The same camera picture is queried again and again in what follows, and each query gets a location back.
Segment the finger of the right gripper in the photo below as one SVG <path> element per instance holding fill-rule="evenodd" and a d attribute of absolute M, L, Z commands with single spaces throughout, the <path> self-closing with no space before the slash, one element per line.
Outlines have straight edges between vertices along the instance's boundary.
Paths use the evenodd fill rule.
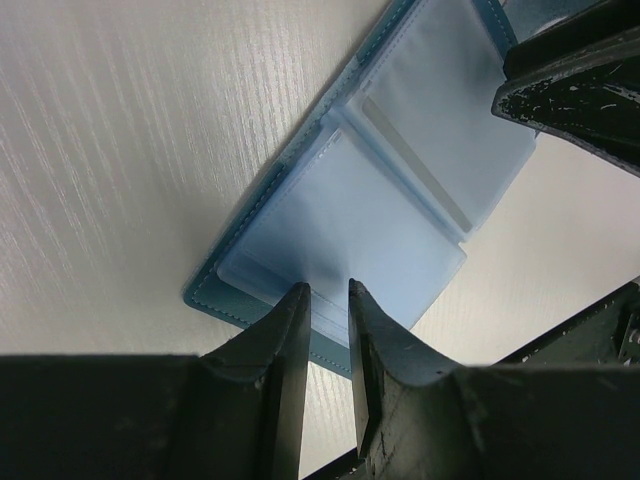
<path fill-rule="evenodd" d="M 504 62 L 509 80 L 639 25 L 637 1 L 508 1 L 504 10 L 518 39 Z"/>
<path fill-rule="evenodd" d="M 639 66 L 605 64 L 572 75 L 509 82 L 492 113 L 639 173 Z"/>

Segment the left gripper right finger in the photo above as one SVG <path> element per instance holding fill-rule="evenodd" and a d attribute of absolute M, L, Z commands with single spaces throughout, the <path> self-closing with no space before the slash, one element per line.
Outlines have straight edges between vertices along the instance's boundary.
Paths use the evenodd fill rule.
<path fill-rule="evenodd" d="M 465 366 L 349 284 L 357 452 L 371 479 L 635 479 L 639 287 Z"/>

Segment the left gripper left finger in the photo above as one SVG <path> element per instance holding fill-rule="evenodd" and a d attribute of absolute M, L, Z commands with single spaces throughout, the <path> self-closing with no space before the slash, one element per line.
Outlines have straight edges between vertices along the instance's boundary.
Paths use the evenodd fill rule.
<path fill-rule="evenodd" d="M 5 479 L 294 479 L 310 288 L 203 355 L 1 360 Z"/>

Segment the blue leather card holder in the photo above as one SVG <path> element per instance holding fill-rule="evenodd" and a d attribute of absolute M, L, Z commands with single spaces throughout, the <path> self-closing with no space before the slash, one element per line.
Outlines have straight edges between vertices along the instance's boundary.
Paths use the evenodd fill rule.
<path fill-rule="evenodd" d="M 351 374 L 348 285 L 411 328 L 535 149 L 493 115 L 516 36 L 498 1 L 394 1 L 189 282 L 190 307 L 247 328 L 311 289 L 312 362 Z"/>

